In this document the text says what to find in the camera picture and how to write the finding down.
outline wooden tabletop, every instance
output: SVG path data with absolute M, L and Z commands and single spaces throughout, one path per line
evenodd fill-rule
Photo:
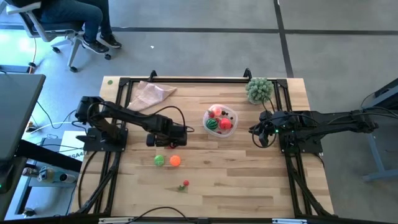
M 104 77 L 100 92 L 104 100 L 115 101 L 119 78 Z M 287 80 L 293 110 L 309 110 L 303 79 Z M 252 143 L 248 133 L 249 127 L 259 122 L 259 113 L 264 109 L 262 105 L 247 101 L 244 84 L 166 84 L 177 87 L 177 90 L 164 102 L 141 112 L 147 114 L 168 105 L 178 106 L 187 125 L 194 127 L 195 132 L 188 134 L 187 146 L 164 149 L 147 147 L 147 133 L 138 126 L 127 125 L 129 138 L 119 166 L 112 216 L 137 216 L 155 207 L 171 206 L 188 217 L 293 217 L 285 158 L 279 152 L 278 141 L 267 149 L 260 149 Z M 213 104 L 223 104 L 237 112 L 239 122 L 231 137 L 214 137 L 204 130 L 203 115 Z M 161 114 L 182 122 L 175 109 L 164 110 Z M 163 167 L 156 167 L 155 155 L 166 158 L 179 155 L 182 162 L 175 168 L 166 159 Z M 85 156 L 82 169 L 88 156 Z M 83 203 L 98 185 L 103 157 L 103 152 L 97 153 L 88 166 L 81 188 Z M 309 189 L 324 208 L 333 213 L 319 158 L 311 154 L 302 157 Z M 188 189 L 178 191 L 184 180 L 190 182 Z M 108 190 L 105 192 L 101 210 L 106 204 Z M 304 211 L 300 191 L 298 196 Z M 77 204 L 75 194 L 73 212 L 78 210 Z M 173 210 L 157 210 L 150 216 L 178 217 L 179 214 Z

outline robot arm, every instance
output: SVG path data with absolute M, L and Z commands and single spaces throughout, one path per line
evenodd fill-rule
M 282 150 L 289 145 L 289 149 L 297 146 L 305 148 L 305 152 L 320 153 L 320 140 L 326 134 L 342 131 L 371 133 L 376 128 L 378 125 L 369 115 L 359 110 L 325 114 L 317 111 L 277 111 L 274 114 L 264 111 L 260 115 L 260 123 L 251 127 L 249 132 L 259 136 L 262 146 L 268 145 L 268 136 L 278 133 L 283 140 Z
M 176 124 L 172 119 L 160 114 L 142 114 L 104 101 L 100 97 L 84 96 L 76 111 L 76 118 L 83 124 L 89 123 L 101 131 L 101 142 L 115 143 L 122 141 L 122 130 L 115 124 L 110 124 L 105 118 L 114 118 L 135 124 L 149 132 L 148 146 L 185 146 L 187 145 L 187 128 Z

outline sneaker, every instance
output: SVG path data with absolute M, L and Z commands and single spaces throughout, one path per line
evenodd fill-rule
M 119 42 L 116 41 L 116 39 L 114 38 L 114 35 L 111 34 L 108 38 L 103 37 L 102 35 L 100 36 L 101 39 L 103 39 L 107 44 L 109 44 L 109 46 L 113 47 L 113 48 L 121 48 L 122 44 L 120 44 Z
M 90 43 L 86 40 L 83 40 L 83 45 L 97 54 L 105 54 L 109 51 L 109 48 L 107 46 L 99 43 L 97 40 Z

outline artificial plant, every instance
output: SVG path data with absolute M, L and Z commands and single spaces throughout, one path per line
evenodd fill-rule
M 266 78 L 252 78 L 246 85 L 248 100 L 253 104 L 260 104 L 263 99 L 264 102 L 267 102 L 271 98 L 273 91 L 274 84 Z

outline watermelon toy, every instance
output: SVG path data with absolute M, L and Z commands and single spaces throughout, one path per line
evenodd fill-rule
M 216 129 L 218 127 L 218 123 L 217 123 L 216 119 L 214 119 L 214 118 L 208 119 L 206 122 L 206 127 L 210 130 Z

